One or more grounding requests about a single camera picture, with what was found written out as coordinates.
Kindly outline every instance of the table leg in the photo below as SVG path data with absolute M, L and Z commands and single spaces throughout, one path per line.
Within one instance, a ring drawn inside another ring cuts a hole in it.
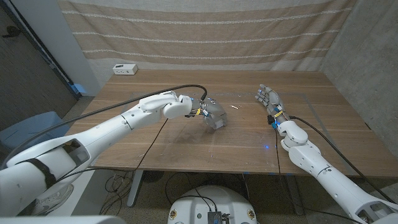
M 132 178 L 129 199 L 127 200 L 128 207 L 133 207 L 134 204 L 136 203 L 139 187 L 141 186 L 141 179 L 143 173 L 144 173 L 143 170 L 134 171 L 134 177 Z
M 303 203 L 301 201 L 301 196 L 299 188 L 297 187 L 297 182 L 295 176 L 288 175 L 285 176 L 287 186 L 290 192 L 290 196 L 294 202 L 294 212 L 296 215 L 304 215 Z

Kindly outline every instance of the yellow label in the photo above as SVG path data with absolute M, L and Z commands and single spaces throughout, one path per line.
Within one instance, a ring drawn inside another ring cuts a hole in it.
M 278 117 L 280 114 L 282 114 L 282 111 L 280 111 L 279 113 L 275 114 L 274 117 Z

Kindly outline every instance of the white power strip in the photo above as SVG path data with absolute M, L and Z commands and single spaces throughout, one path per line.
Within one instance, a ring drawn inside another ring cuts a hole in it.
M 113 67 L 115 75 L 134 75 L 137 70 L 136 64 L 116 64 Z

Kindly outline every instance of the white device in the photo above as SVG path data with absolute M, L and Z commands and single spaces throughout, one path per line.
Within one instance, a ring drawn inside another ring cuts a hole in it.
M 186 197 L 188 195 L 208 197 Z M 168 224 L 257 224 L 253 206 L 240 194 L 226 187 L 207 185 L 197 187 L 176 200 L 169 212 Z
M 115 75 L 135 75 L 138 70 L 136 64 L 116 64 L 112 69 Z

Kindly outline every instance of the black strap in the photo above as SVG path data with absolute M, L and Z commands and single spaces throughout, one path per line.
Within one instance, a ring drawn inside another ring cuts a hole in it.
M 45 184 L 47 186 L 47 189 L 49 189 L 51 186 L 57 183 L 57 179 L 55 176 L 50 173 L 50 169 L 48 166 L 46 166 L 42 161 L 32 158 L 32 159 L 27 159 L 22 162 L 30 162 L 31 164 L 35 165 L 42 173 L 44 174 L 45 177 Z

